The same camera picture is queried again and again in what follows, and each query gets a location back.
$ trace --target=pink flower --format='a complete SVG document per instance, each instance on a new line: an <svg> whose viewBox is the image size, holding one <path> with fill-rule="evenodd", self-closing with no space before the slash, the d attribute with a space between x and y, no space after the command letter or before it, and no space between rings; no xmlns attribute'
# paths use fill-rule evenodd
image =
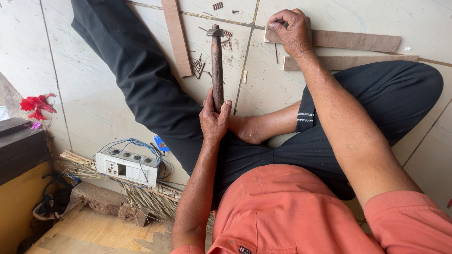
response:
<svg viewBox="0 0 452 254"><path fill-rule="evenodd" d="M44 109L50 113L56 113L57 111L53 108L52 105L47 103L47 98L56 96L53 93L48 94L47 96L40 95L39 97L30 97L28 96L26 99L22 99L20 103L20 109L25 111L33 111L28 118L36 118L37 120L46 120L46 118L41 114L39 109Z"/></svg>
<svg viewBox="0 0 452 254"><path fill-rule="evenodd" d="M40 122L34 122L33 126L31 126L30 129L37 130L39 129L39 126L41 126Z"/></svg>

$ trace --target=man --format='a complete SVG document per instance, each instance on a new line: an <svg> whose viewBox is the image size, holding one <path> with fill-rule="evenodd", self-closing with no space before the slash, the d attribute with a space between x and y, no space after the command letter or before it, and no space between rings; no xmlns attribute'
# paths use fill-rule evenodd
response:
<svg viewBox="0 0 452 254"><path fill-rule="evenodd" d="M392 61L333 76L312 50L309 18L283 10L268 26L303 71L301 101L239 118L229 115L227 100L218 115L212 90L201 108L180 89L124 2L72 4L72 26L115 74L136 121L157 133L191 175L176 213L173 253L204 253L215 209L209 253L452 250L451 219L422 194L390 148L439 98L443 80L434 68ZM260 145L291 132L299 133L278 148ZM374 236L362 232L338 199L355 194Z"/></svg>

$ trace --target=straw broom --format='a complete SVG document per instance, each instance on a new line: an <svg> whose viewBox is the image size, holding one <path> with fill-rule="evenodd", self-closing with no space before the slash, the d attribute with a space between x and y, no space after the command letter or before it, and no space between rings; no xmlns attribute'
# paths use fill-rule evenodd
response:
<svg viewBox="0 0 452 254"><path fill-rule="evenodd" d="M174 222L177 204L182 196L181 191L161 183L157 183L155 187L133 187L130 184L136 186L143 185L121 178L104 176L97 172L94 166L95 162L69 151L63 151L63 153L60 154L60 159L71 162L64 171L65 174L88 179L109 179L109 177L111 177L118 181L118 184L124 190L125 197L133 208L142 211L144 214L149 214L148 217L152 219ZM207 231L212 230L214 221L213 214L210 213L207 221Z"/></svg>

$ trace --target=electrical wire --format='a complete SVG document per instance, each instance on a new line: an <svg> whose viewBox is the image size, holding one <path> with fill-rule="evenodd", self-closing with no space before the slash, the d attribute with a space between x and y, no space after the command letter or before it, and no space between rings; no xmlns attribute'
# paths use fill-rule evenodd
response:
<svg viewBox="0 0 452 254"><path fill-rule="evenodd" d="M122 143L125 143L125 142L127 142L127 141L128 141L128 143L127 143L127 144L126 144L119 152L114 153L114 154L110 152L110 149L111 149L113 146L119 145L119 144L122 144ZM144 146L144 147L148 148L148 149L155 155L155 160L157 161L157 165L163 164L163 166L164 166L163 176L160 174L160 170L158 169L157 172L158 172L159 175L158 175L157 179L165 179L165 178L167 178L169 175L171 175L171 174L173 173L173 167L171 166L171 164L170 164L168 161L166 161L165 159L162 158L162 156L164 156L165 153L162 155L162 153L160 152L160 150L158 150L158 149L154 146L154 144L151 143L151 145L148 145L148 144L146 144L146 143L144 143L144 142L141 142L141 141L139 141L138 139L135 139L135 138L121 139L121 140L118 140L118 141L110 142L110 143L106 144L104 147L102 147L102 148L99 150L99 153L100 153L105 147L107 147L108 145L111 145L111 146L108 148L108 153L111 154L111 155L117 155L117 154L121 153L122 151L124 151L124 149L126 149L126 147L127 147L128 145L130 145L130 144L134 144L134 145L136 145L136 146ZM131 186L133 186L133 187L136 187L136 188L147 188L147 187L149 186L149 181L147 180L146 173L145 173L143 167L141 166L140 160L141 160L141 156L138 155L138 164L140 165L141 171L142 171L143 174L144 174L144 177L145 177L145 180L146 180L146 183L147 183L146 186L136 186L136 185L134 185L134 184L126 183L126 182L121 182L121 183L129 184L129 185L131 185ZM169 166L170 166L170 167L169 167L169 169L170 169L170 170L169 170L169 174L168 174L167 176L165 176L165 175L166 175L166 164L165 164L165 163L162 163L162 162L166 162L166 163L168 163ZM102 174L103 176L109 178L110 180L113 180L113 181L115 181L115 182L119 182L119 181L117 181L116 179L113 179L113 178L111 178L111 177L109 177L109 176L107 176L107 175L105 175L105 174L103 174L103 173L101 173L101 174Z"/></svg>

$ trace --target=orange t-shirt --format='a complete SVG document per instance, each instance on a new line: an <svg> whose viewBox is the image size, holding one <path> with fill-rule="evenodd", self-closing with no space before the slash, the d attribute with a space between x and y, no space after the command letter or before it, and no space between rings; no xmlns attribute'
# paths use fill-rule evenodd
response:
<svg viewBox="0 0 452 254"><path fill-rule="evenodd" d="M371 198L365 234L353 213L313 173L266 165L240 176L217 210L212 254L452 253L452 220L426 195ZM203 254L194 245L172 254Z"/></svg>

